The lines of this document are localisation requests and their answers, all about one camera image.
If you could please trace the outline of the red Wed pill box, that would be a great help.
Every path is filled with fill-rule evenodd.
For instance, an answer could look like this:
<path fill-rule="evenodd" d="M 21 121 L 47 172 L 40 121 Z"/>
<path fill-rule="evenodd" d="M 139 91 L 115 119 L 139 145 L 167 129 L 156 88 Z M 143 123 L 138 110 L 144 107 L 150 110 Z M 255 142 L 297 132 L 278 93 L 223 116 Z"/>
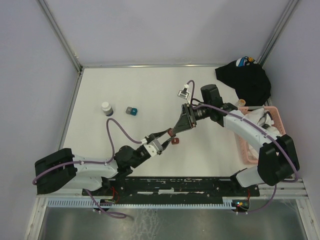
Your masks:
<path fill-rule="evenodd" d="M 180 139 L 178 137 L 174 137 L 172 140 L 171 140 L 171 144 L 172 145 L 177 145 L 180 143 Z"/>

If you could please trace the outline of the red Sat pill box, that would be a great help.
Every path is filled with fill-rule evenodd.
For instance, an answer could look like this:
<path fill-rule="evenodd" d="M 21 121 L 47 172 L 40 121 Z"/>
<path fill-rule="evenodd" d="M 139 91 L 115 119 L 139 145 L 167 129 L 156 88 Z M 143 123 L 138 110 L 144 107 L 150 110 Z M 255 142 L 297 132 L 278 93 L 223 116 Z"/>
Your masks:
<path fill-rule="evenodd" d="M 172 128 L 170 128 L 167 133 L 169 134 L 170 137 L 174 136 Z"/>

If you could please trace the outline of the clear pill bottle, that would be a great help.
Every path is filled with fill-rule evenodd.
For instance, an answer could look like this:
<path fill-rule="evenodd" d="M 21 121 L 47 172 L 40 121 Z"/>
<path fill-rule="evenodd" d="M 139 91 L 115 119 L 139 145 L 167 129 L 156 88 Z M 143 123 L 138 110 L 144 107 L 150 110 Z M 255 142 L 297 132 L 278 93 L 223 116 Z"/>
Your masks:
<path fill-rule="evenodd" d="M 235 104 L 237 108 L 244 107 L 246 105 L 246 101 L 244 99 L 239 99 Z"/>

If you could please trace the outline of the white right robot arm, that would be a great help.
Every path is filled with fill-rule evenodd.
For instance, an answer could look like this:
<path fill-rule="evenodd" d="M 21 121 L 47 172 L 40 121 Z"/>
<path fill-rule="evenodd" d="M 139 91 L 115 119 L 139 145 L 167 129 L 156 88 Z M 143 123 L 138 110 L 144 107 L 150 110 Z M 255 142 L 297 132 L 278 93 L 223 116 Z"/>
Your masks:
<path fill-rule="evenodd" d="M 298 175 L 300 165 L 294 141 L 289 135 L 278 136 L 253 123 L 235 105 L 223 102 L 215 84 L 203 86 L 200 89 L 203 101 L 193 105 L 189 86 L 186 83 L 177 94 L 187 102 L 181 106 L 180 117 L 171 131 L 173 135 L 191 130 L 199 120 L 210 118 L 243 138 L 258 152 L 257 166 L 233 175 L 235 180 L 229 183 L 231 193 L 240 196 L 252 185 L 275 186 Z"/>

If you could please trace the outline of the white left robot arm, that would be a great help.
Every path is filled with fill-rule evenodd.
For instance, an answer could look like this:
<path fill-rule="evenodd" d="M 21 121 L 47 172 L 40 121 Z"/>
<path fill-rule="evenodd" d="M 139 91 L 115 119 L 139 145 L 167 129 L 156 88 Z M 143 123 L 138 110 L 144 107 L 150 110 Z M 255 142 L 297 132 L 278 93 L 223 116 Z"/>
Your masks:
<path fill-rule="evenodd" d="M 35 162 L 32 183 L 39 195 L 61 189 L 86 189 L 106 195 L 111 189 L 110 179 L 130 175 L 146 160 L 162 154 L 174 137 L 172 129 L 152 133 L 142 140 L 137 149 L 122 146 L 113 159 L 85 158 L 73 154 L 70 148 L 63 148 Z"/>

